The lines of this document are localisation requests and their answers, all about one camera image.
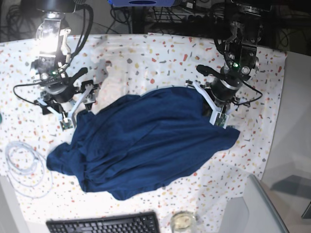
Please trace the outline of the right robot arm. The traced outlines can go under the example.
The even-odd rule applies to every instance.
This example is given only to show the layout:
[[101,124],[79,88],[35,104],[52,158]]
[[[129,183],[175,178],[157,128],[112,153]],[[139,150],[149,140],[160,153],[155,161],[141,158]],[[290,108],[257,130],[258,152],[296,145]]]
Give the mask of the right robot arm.
[[[38,78],[35,85],[41,87],[40,96],[32,104],[42,109],[42,114],[54,114],[62,130],[76,127],[75,112],[81,104],[90,111],[96,101],[101,82],[86,80],[81,86],[75,82],[87,74],[83,67],[73,76],[66,73],[73,59],[80,53],[93,25],[94,12],[84,0],[38,0],[36,8],[46,13],[43,22],[37,28],[36,39],[39,41],[39,56],[31,63],[31,76]],[[83,28],[75,50],[67,39],[70,27],[63,27],[66,13],[82,10],[88,16],[83,17]]]

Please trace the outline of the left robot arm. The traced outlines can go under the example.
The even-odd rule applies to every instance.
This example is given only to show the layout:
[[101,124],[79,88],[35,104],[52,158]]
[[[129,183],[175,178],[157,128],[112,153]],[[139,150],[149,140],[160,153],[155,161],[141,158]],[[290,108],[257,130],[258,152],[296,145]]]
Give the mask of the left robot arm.
[[[213,81],[206,84],[186,81],[186,86],[196,89],[203,96],[212,125],[225,129],[233,111],[240,106],[250,107],[252,102],[258,100],[243,100],[236,94],[259,71],[257,45],[263,31],[262,17],[271,8],[271,3],[264,0],[232,0],[211,5],[209,18],[212,38],[225,63],[220,71],[198,65],[196,70],[205,77],[213,76]],[[223,10],[224,19],[230,27],[231,36],[226,40],[219,39],[215,34],[217,10]]]

